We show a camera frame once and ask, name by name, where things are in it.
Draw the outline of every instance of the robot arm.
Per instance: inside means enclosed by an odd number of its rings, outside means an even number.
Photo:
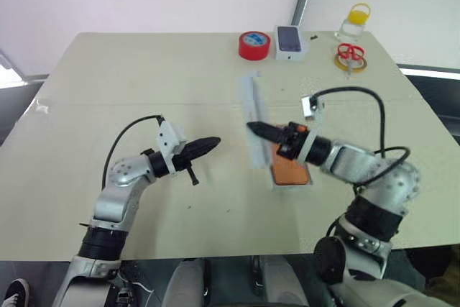
[[[316,134],[308,138],[310,132],[293,122],[282,129],[263,122],[247,125],[256,135],[280,144],[278,155],[291,160],[302,157],[300,161],[360,186],[345,214],[334,222],[333,236],[321,239],[314,251],[319,275],[341,305],[449,306],[402,283],[382,279],[392,249],[390,239],[408,213],[405,203],[419,191],[420,176],[411,164]]]
[[[82,294],[85,306],[102,306],[109,294],[107,281],[115,278],[120,268],[120,254],[144,190],[158,178],[181,170],[187,170],[196,185],[191,161],[210,152],[220,141],[208,137],[186,144],[183,135],[163,120],[157,136],[159,152],[149,149],[116,162],[52,306],[82,306]]]

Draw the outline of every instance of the shoe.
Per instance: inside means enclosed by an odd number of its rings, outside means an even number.
[[[6,291],[1,307],[28,307],[28,305],[29,285],[25,280],[14,280]]]

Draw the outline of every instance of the floor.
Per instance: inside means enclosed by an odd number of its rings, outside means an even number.
[[[331,305],[326,286],[318,279],[313,269],[312,255],[289,255],[307,299],[312,306]],[[124,263],[126,278],[155,289],[149,307],[160,306],[167,284],[180,260],[139,260]],[[211,263],[211,303],[261,302],[253,294],[249,275],[249,257],[216,257]],[[64,277],[66,262],[0,262],[0,294],[3,296],[8,284],[15,278],[26,279],[31,287],[31,306],[49,307]],[[425,278],[410,264],[405,251],[393,251],[388,260],[386,278],[398,280],[422,290]],[[139,306],[143,306],[148,294],[137,289]]]

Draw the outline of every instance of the red scissors handle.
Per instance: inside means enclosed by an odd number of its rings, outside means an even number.
[[[343,59],[361,60],[364,57],[364,50],[360,46],[349,43],[341,43],[337,47],[337,53]]]

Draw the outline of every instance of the table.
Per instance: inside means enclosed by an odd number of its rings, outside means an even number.
[[[378,92],[387,146],[406,145],[422,176],[396,247],[460,242],[459,148],[420,94],[368,32],[368,68],[346,79],[333,63],[332,32],[310,41],[303,62],[258,62],[237,54],[238,34],[79,34],[0,149],[0,260],[70,260],[100,191],[107,152],[131,120],[164,116],[188,139],[221,144],[186,173],[151,185],[141,200],[124,259],[312,252],[350,204],[345,185],[310,168],[313,185],[271,189],[251,169],[237,78],[258,70],[270,121],[301,122],[300,97],[356,85]],[[322,135],[375,150],[378,112],[360,93],[327,96]],[[155,121],[127,132],[114,159],[155,148]]]

